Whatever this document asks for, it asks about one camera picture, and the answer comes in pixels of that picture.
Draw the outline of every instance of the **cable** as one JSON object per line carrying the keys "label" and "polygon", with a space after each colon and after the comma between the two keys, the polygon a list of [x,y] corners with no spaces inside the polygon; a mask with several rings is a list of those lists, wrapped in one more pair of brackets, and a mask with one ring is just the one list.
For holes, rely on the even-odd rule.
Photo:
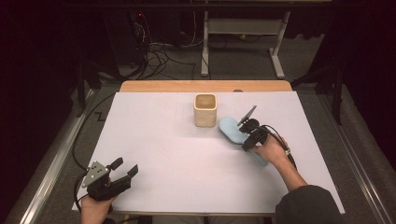
{"label": "cable", "polygon": [[81,198],[79,198],[79,199],[78,199],[78,202],[81,201],[81,199],[83,199],[85,196],[88,196],[88,193],[87,193],[87,194],[84,194]]}
{"label": "cable", "polygon": [[297,170],[297,165],[295,163],[294,158],[291,156],[290,153],[290,148],[288,147],[288,145],[285,143],[285,141],[283,140],[282,137],[280,137],[280,134],[276,131],[275,128],[269,126],[269,125],[262,125],[262,126],[256,126],[256,125],[247,125],[249,127],[255,128],[255,129],[261,129],[263,131],[265,131],[266,133],[270,134],[271,136],[273,136],[275,138],[275,140],[282,146],[283,150],[285,151],[287,157],[289,158],[291,164],[293,164],[294,168]]}
{"label": "cable", "polygon": [[[152,67],[151,67],[151,65],[149,66],[151,69],[153,69],[154,71],[150,74],[150,75],[148,75],[148,76],[146,76],[146,77],[143,77],[143,76],[141,76],[139,79],[147,79],[147,78],[149,78],[149,77],[153,77],[153,76],[155,76],[155,75],[157,75],[157,74],[159,74],[159,73],[161,73],[161,71],[163,71],[163,69],[165,69],[165,67],[166,67],[166,60],[165,59],[163,59],[163,58],[161,58],[156,52],[151,52],[152,54],[155,54],[157,57],[153,57],[153,58],[150,58],[149,60],[148,60],[148,62],[149,61],[151,61],[151,60],[153,60],[153,59],[155,59],[155,58],[157,58],[158,59],[158,61],[159,61],[159,64],[155,67],[155,69],[153,69]],[[157,70],[161,67],[161,66],[163,66],[164,65],[164,67],[163,67],[163,69],[161,70],[161,71],[159,71],[159,72],[157,72]]]}
{"label": "cable", "polygon": [[204,40],[201,40],[200,42],[193,44],[193,45],[181,46],[181,47],[182,48],[190,48],[190,47],[195,47],[195,46],[201,45],[202,43],[204,43]]}
{"label": "cable", "polygon": [[182,63],[182,62],[179,62],[179,61],[176,61],[176,60],[174,60],[174,59],[171,59],[171,57],[169,57],[169,55],[166,53],[166,51],[165,51],[165,48],[163,48],[163,54],[166,56],[166,58],[169,60],[169,61],[171,61],[171,62],[174,62],[174,63],[180,63],[180,64],[186,64],[186,65],[192,65],[192,70],[191,70],[191,79],[193,79],[193,76],[194,76],[194,69],[195,69],[195,63]]}
{"label": "cable", "polygon": [[[147,65],[148,65],[147,60],[144,59],[144,60],[142,61],[142,63],[139,64],[139,66],[138,66],[134,71],[132,71],[130,74],[128,74],[128,75],[126,75],[126,76],[124,76],[124,77],[125,77],[127,80],[131,80],[131,77],[135,77],[135,76],[141,74],[142,72],[144,72],[144,71],[146,70]],[[102,80],[106,80],[106,81],[120,81],[118,78],[114,78],[114,77],[105,77],[105,76],[103,76],[103,75],[101,75],[101,74],[99,74],[99,78],[101,78]]]}
{"label": "cable", "polygon": [[81,206],[79,205],[79,200],[80,200],[80,199],[77,198],[78,187],[79,187],[79,182],[82,180],[82,178],[84,178],[84,176],[87,175],[87,173],[88,173],[88,171],[84,172],[82,175],[80,175],[80,176],[78,177],[78,179],[76,180],[75,186],[74,186],[74,190],[73,190],[73,192],[74,192],[73,197],[74,197],[74,200],[75,200],[75,204],[76,204],[76,207],[77,207],[77,209],[78,209],[78,211],[79,211],[80,213],[81,213]]}
{"label": "cable", "polygon": [[146,40],[145,28],[143,28],[143,26],[137,22],[134,22],[134,28],[137,30],[137,34],[135,34],[136,37],[139,37],[139,35],[142,35],[142,41],[140,42],[140,46],[138,47],[138,49],[141,49],[143,47],[143,44],[145,43],[145,40]]}
{"label": "cable", "polygon": [[201,54],[201,58],[202,58],[202,61],[204,61],[204,63],[206,64],[206,67],[207,67],[207,74],[208,74],[208,76],[209,76],[209,80],[212,80],[212,75],[211,75],[211,73],[210,73],[210,68],[209,68],[209,64],[207,64],[207,62],[206,62],[206,60],[205,60],[205,58],[204,58],[204,56]]}
{"label": "cable", "polygon": [[105,99],[103,99],[101,102],[99,102],[94,108],[93,110],[91,110],[91,112],[87,115],[87,117],[84,119],[84,121],[82,122],[81,126],[79,127],[78,133],[76,135],[76,138],[73,142],[73,146],[72,146],[72,156],[73,156],[73,160],[75,161],[75,163],[82,169],[82,170],[87,170],[86,167],[84,167],[83,165],[81,165],[81,163],[77,160],[76,158],[76,142],[78,141],[79,135],[81,130],[83,129],[85,123],[87,122],[88,118],[90,117],[90,115],[93,113],[93,111],[100,105],[102,104],[105,100],[109,99],[111,96],[115,95],[116,93],[111,93],[110,95],[108,95]]}
{"label": "cable", "polygon": [[149,31],[149,23],[148,23],[148,21],[146,20],[146,16],[145,16],[145,14],[144,14],[143,12],[141,12],[141,15],[142,15],[143,20],[145,20],[146,28],[148,29],[148,38],[149,38],[149,40],[150,40],[150,44],[152,44],[153,42],[152,42],[152,38],[151,38],[151,33],[150,33],[150,31]]}
{"label": "cable", "polygon": [[192,12],[192,17],[193,17],[193,21],[194,21],[194,35],[192,37],[192,41],[190,42],[190,44],[186,45],[186,46],[181,46],[182,48],[188,48],[188,47],[194,46],[194,41],[195,41],[196,31],[197,31],[197,22],[196,22],[195,11]]}

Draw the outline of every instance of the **sponge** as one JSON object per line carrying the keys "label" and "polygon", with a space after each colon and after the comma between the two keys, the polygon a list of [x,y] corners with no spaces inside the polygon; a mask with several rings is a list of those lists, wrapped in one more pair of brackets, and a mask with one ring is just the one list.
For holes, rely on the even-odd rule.
{"label": "sponge", "polygon": [[[238,121],[233,118],[225,117],[219,121],[219,127],[221,131],[235,144],[242,145],[248,139],[247,133],[241,133],[238,127]],[[262,156],[252,150],[249,151],[253,154],[257,161],[262,165],[267,165],[268,161],[265,161]]]}

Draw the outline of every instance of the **black sleeve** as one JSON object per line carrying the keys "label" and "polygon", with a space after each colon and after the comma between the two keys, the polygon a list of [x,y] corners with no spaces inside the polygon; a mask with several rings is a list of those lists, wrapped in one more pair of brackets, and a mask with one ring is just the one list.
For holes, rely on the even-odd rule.
{"label": "black sleeve", "polygon": [[329,191],[318,186],[299,187],[276,206],[276,224],[338,224],[344,220]]}

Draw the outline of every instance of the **white tabletop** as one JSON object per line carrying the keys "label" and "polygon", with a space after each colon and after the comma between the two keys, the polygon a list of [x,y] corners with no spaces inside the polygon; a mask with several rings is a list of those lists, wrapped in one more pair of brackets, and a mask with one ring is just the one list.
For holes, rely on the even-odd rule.
{"label": "white tabletop", "polygon": [[[218,123],[214,128],[194,125],[195,93],[116,94],[90,162],[108,165],[123,157],[124,164],[110,174],[112,180],[138,164],[131,188],[113,203],[115,211],[273,214],[288,193],[281,176],[272,164],[262,166],[219,130],[221,118],[240,120],[256,105],[251,117],[285,137],[304,179],[327,189],[345,213],[296,92],[216,92]],[[85,193],[81,189],[78,195]]]}

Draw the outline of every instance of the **hand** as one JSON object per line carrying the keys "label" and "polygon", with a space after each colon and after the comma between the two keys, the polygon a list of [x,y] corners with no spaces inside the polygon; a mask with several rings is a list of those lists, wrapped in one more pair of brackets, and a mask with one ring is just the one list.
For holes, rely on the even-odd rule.
{"label": "hand", "polygon": [[[282,139],[286,146],[288,145],[282,137],[278,136],[278,138]],[[289,160],[283,147],[270,134],[268,134],[264,145],[259,147],[255,146],[253,150],[259,153],[266,161],[271,162],[273,165],[283,162],[284,159],[287,161]]]}
{"label": "hand", "polygon": [[82,224],[102,224],[107,216],[108,208],[118,196],[104,202],[97,202],[90,196],[85,196],[81,200],[81,223]]}

